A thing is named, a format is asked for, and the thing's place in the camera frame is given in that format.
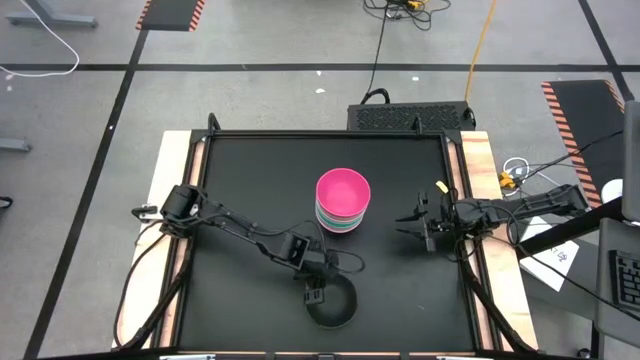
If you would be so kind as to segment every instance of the white paper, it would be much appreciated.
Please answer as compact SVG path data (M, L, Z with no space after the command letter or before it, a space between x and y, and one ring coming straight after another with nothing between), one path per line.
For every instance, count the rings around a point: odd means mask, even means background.
M542 220L542 218L536 216L531 219L527 230L522 236L522 241L526 241L526 239L550 228L551 225L547 224L544 220ZM534 257L542 261L543 263L550 265L554 269L558 270L561 274L566 276L569 273L569 269L571 268L573 260L575 260L576 258L578 248L579 246L575 242L567 241L560 246L556 246L549 250L535 254ZM524 258L520 260L520 267L525 269L529 274L533 275L538 280L549 285L555 291L560 291L560 289L562 288L564 279L560 275L556 274L551 269L540 264L534 259Z

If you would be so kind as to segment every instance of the stacked bowls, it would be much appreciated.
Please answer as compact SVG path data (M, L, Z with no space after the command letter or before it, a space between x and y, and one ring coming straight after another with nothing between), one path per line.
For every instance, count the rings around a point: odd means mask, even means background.
M352 169L332 169L316 184L316 217L325 229L346 233L360 225L370 200L364 176Z

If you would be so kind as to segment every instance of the hazard stripe mat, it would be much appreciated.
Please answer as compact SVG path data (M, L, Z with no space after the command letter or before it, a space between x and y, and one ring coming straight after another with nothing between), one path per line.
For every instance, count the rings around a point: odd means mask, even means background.
M543 82L542 91L569 153L624 126L624 105L606 80ZM591 207L602 205L607 182L622 178L622 155L618 136L570 156Z
M147 0L138 30L195 31L205 0Z

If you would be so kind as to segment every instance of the pink bowl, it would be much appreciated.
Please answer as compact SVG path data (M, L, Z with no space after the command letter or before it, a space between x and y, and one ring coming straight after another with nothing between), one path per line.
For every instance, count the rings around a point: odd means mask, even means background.
M316 200L331 215L351 217L367 209L371 189L367 179L357 171L337 168L327 171L318 180Z

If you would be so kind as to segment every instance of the white cable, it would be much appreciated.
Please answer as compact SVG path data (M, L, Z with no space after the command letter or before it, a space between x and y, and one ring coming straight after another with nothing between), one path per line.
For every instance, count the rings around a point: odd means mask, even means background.
M9 69L4 68L3 66L0 65L0 70L3 70L6 73L9 73L11 75L15 75L15 76L21 76L21 77L31 77L31 78L39 78L39 77L47 77L47 76L64 76L64 75L69 75L72 72L75 71L75 69L78 67L78 65L80 64L80 56L78 55L78 53L73 50L73 48L67 44L64 40L62 40L60 38L60 36L58 36L56 33L53 32L53 30L51 30L47 24L44 23L44 21L42 21L42 19L40 18L40 15L38 15L32 8L31 6L29 6L29 4L27 4L26 2L24 2L24 0L20 0L20 2L22 3L22 5L26 6L27 9L29 9L29 11L31 11L31 13L36 17L36 19L38 19L38 21L40 21L40 24L42 24L42 26L44 26L45 29L47 29L47 31L49 33L51 33L51 35L55 36L56 39L60 40L60 42L62 44L64 44L64 46L67 47L67 49L71 50L71 52L73 53L73 55L76 57L76 63L73 65L73 67L70 70L67 70L65 72L60 72L60 73L44 73L44 74L24 74L24 73L17 73L14 71L11 71Z
M512 161L522 161L524 163L524 165L514 166L514 167L511 167L511 168L507 169L507 164L509 164ZM521 169L521 168L525 168L526 169L526 173L524 174L524 179L526 179L527 177L529 177L529 173L531 172L531 167L529 166L529 161L527 161L527 159L522 158L522 157L518 157L518 156L514 156L512 158L507 159L507 161L505 161L504 164L502 164L502 171L506 172L511 177L513 177L511 175L511 171L513 171L514 169ZM545 179L547 179L549 182L551 182L555 186L560 186L560 184L558 184L558 182L556 182L552 178L548 177L547 175L543 174L541 171L538 171L536 174L542 176ZM522 184L520 184L520 186L524 185L525 181L526 180L522 180ZM508 194L504 194L504 196L509 197L509 196L515 195L515 194L518 193L518 191L520 191L520 188L517 188L515 191L512 191L512 192L510 192Z

